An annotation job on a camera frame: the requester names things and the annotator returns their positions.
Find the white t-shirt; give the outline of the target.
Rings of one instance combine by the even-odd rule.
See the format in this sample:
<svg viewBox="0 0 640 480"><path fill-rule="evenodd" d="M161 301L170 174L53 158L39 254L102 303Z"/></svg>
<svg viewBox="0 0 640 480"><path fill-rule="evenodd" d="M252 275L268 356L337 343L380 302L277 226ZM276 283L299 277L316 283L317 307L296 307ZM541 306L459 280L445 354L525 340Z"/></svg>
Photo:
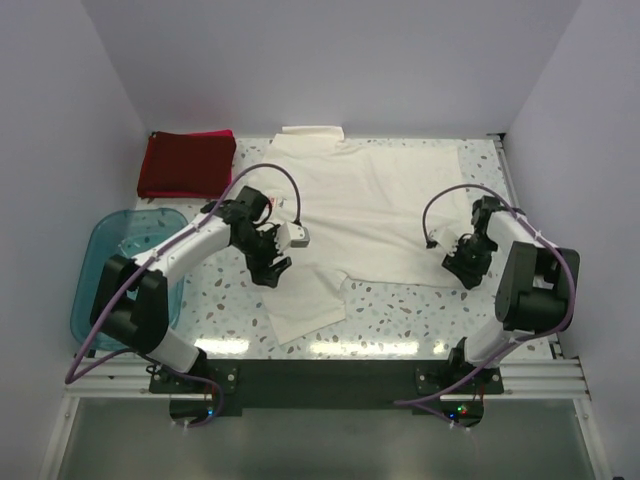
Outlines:
<svg viewBox="0 0 640 480"><path fill-rule="evenodd" d="M428 250L422 229L461 236L470 229L458 148L353 145L338 130L286 127L246 177L273 201L274 222L295 216L310 243L291 249L292 265L261 291L277 341L293 341L346 317L348 280L449 288L457 278Z"/></svg>

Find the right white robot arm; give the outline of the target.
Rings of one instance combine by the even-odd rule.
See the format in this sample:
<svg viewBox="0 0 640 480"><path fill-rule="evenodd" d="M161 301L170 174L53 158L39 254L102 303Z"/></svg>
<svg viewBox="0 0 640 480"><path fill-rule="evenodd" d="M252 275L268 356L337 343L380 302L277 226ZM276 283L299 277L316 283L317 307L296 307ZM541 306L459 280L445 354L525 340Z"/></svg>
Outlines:
<svg viewBox="0 0 640 480"><path fill-rule="evenodd" d="M495 369L519 344L565 330L573 318L580 255L537 234L519 210L495 197L472 206L473 231L464 234L442 261L442 267L470 290L489 273L500 252L506 263L494 299L494 317L452 349L445 379L459 393L481 380L479 366Z"/></svg>

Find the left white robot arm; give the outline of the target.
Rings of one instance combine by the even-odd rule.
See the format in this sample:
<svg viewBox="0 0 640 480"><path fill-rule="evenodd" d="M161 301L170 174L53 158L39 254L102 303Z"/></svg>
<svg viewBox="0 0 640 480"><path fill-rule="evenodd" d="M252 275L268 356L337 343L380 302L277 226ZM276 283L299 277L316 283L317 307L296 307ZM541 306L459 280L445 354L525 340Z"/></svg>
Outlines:
<svg viewBox="0 0 640 480"><path fill-rule="evenodd" d="M271 203L244 187L236 198L210 204L194 221L158 246L133 258L114 255L102 270L90 324L136 354L172 369L185 392L200 390L210 376L206 353L170 326L169 291L211 255L236 248L254 284L274 288L291 266L278 244L281 227L264 227Z"/></svg>

